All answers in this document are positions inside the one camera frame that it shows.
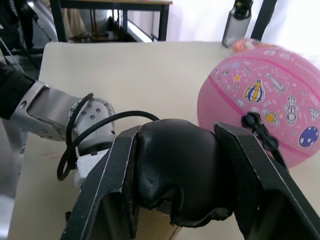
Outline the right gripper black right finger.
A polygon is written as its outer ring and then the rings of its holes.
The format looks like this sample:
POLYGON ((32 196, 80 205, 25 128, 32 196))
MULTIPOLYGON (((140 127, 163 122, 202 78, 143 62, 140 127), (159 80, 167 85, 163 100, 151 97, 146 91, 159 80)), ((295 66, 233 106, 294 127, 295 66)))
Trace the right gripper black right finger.
POLYGON ((246 240, 318 240, 320 218, 289 172, 243 128, 214 124, 236 182, 235 219, 246 240))

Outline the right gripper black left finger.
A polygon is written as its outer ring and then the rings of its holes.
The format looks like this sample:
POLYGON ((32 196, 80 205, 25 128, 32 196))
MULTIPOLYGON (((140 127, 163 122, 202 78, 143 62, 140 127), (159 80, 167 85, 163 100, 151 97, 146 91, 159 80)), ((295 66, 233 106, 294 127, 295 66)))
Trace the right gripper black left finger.
POLYGON ((62 240, 132 240, 137 235, 135 158, 140 127, 119 134, 88 174, 62 240))

